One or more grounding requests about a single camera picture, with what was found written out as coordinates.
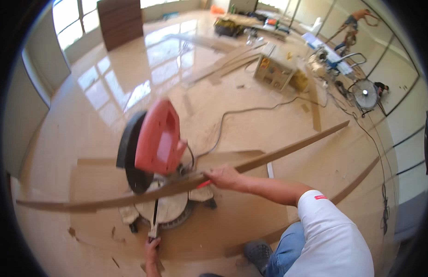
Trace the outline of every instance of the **white sleeve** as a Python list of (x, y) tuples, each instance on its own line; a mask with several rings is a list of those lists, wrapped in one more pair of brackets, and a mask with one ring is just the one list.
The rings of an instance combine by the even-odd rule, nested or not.
[(297, 204), (305, 246), (285, 277), (374, 276), (370, 250), (357, 226), (320, 191), (304, 193)]

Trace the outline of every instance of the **shirtless worker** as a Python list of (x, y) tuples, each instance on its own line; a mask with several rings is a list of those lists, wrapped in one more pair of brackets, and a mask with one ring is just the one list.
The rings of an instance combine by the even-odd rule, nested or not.
[[(266, 277), (374, 276), (370, 250), (357, 226), (314, 188), (296, 182), (239, 174), (223, 165), (203, 173), (220, 189), (250, 193), (297, 207), (300, 222), (286, 229), (275, 252), (260, 240), (245, 245), (244, 255)], [(157, 269), (160, 238), (145, 242), (146, 276)], [(200, 277), (218, 277), (201, 274)]]
[(362, 18), (365, 19), (365, 22), (367, 23), (368, 26), (377, 27), (379, 25), (378, 23), (376, 23), (374, 25), (369, 24), (368, 20), (365, 17), (366, 15), (367, 16), (371, 16), (372, 18), (375, 18), (377, 20), (380, 20), (379, 18), (377, 18), (374, 15), (372, 15), (371, 12), (368, 9), (358, 10), (358, 11), (350, 14), (348, 16), (347, 20), (342, 24), (342, 26), (340, 26), (340, 30), (343, 29), (343, 28), (345, 28), (346, 26), (350, 25), (350, 26), (352, 26), (352, 28), (354, 29), (354, 31), (349, 31), (346, 34), (344, 41), (341, 44), (337, 45), (334, 48), (334, 51), (337, 51), (338, 49), (344, 47), (346, 45), (347, 39), (350, 38), (350, 37), (352, 37), (352, 36), (354, 36), (354, 40), (353, 41), (355, 43), (355, 35), (358, 32), (358, 30), (357, 30), (357, 27), (358, 27), (357, 21), (359, 21), (359, 19), (362, 19)]

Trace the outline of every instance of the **saw turntable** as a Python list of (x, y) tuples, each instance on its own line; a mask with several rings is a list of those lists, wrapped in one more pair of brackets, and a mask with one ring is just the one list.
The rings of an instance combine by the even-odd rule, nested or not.
[[(181, 162), (188, 149), (192, 162)], [(178, 115), (167, 98), (157, 100), (147, 111), (136, 113), (127, 123), (120, 141), (116, 166), (125, 169), (133, 194), (153, 191), (171, 181), (184, 180), (194, 169), (195, 158), (188, 143), (180, 138)], [(155, 201), (120, 207), (122, 222), (131, 232), (138, 223), (150, 226), (148, 237), (155, 239), (159, 229), (171, 229), (191, 215), (196, 202), (215, 209), (209, 186), (162, 197)]]

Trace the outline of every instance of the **tiled floor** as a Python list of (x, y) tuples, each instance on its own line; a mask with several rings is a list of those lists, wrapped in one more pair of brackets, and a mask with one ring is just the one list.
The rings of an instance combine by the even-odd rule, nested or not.
[[(214, 36), (215, 17), (207, 12), (191, 12), (166, 22), (145, 24), (144, 38), (136, 39), (110, 53), (100, 45), (72, 66), (67, 78), (52, 99), (51, 109), (37, 139), (30, 148), (20, 184), (13, 184), (14, 198), (69, 200), (71, 168), (78, 158), (116, 157), (119, 140), (127, 120), (136, 111), (147, 109), (158, 97), (171, 99), (180, 116), (181, 135), (193, 151), (209, 149), (216, 139), (222, 114), (255, 106), (274, 106), (295, 96), (271, 91), (240, 68), (212, 86), (201, 80), (184, 89), (181, 79), (213, 63), (222, 53), (177, 39), (162, 41), (170, 33)], [(235, 45), (235, 41), (223, 38)], [(287, 47), (305, 55), (301, 39), (292, 34)], [(343, 100), (334, 88), (329, 91)], [(347, 186), (378, 155), (371, 139), (354, 119), (338, 109), (324, 89), (318, 91), (322, 129), (345, 120), (350, 125), (300, 151), (273, 162), (276, 177), (289, 177), (309, 184), (332, 197)], [(256, 111), (229, 116), (224, 122), (222, 139), (216, 151), (261, 149), (272, 151), (311, 136), (310, 112), (300, 106), (311, 104), (296, 100), (274, 111)], [(350, 111), (360, 113), (355, 108)], [(380, 111), (373, 111), (359, 122), (373, 136), (379, 151), (391, 146), (388, 124), (382, 124)], [(383, 157), (385, 179), (391, 176), (390, 163)], [(394, 257), (393, 181), (387, 182), (391, 215), (388, 232), (383, 236), (383, 201), (380, 163), (338, 207), (353, 220), (365, 237), (376, 272)], [(123, 253), (112, 253), (80, 243), (68, 234), (68, 214), (34, 211), (15, 207), (20, 227), (36, 258), (51, 276), (144, 276), (141, 261)], [(296, 209), (287, 208), (289, 219)], [(198, 276), (212, 272), (224, 276), (259, 276), (250, 265), (236, 266), (240, 257), (198, 262), (164, 261), (164, 276)]]

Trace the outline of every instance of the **gray sneaker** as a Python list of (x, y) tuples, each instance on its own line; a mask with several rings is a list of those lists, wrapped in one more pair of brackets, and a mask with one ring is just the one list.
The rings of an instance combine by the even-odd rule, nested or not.
[(245, 257), (253, 263), (262, 276), (265, 276), (266, 267), (268, 266), (269, 257), (272, 249), (263, 239), (251, 241), (245, 244), (243, 249)]

